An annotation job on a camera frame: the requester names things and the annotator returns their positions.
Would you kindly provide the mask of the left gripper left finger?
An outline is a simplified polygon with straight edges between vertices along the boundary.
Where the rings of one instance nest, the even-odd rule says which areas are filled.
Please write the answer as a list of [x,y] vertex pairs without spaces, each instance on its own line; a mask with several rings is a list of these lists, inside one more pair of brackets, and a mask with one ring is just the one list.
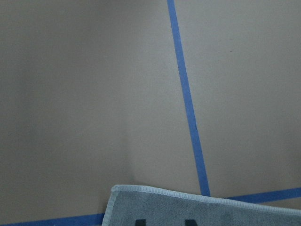
[[135,221],[135,226],[146,226],[147,225],[146,223],[147,223],[146,219],[137,219]]

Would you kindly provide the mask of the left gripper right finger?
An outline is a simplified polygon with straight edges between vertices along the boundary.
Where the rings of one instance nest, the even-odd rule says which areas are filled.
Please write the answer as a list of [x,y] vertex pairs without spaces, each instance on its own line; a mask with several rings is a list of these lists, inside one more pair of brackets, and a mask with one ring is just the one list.
[[185,226],[198,226],[198,224],[195,219],[186,219]]

